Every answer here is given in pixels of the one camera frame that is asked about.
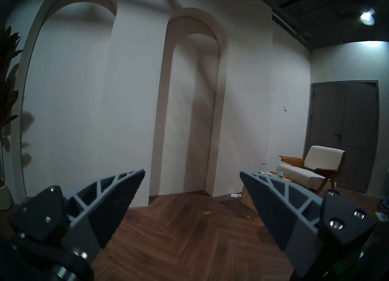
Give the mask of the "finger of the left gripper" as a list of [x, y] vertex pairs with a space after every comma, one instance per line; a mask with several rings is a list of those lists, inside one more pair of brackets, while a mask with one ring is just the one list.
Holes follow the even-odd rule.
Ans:
[[63, 194], [52, 185], [8, 217], [9, 281], [93, 281], [91, 263], [121, 224], [145, 171], [95, 179]]
[[240, 171], [260, 219], [293, 267], [290, 280], [340, 281], [362, 276], [363, 245], [376, 220], [335, 189], [323, 197], [301, 185]]

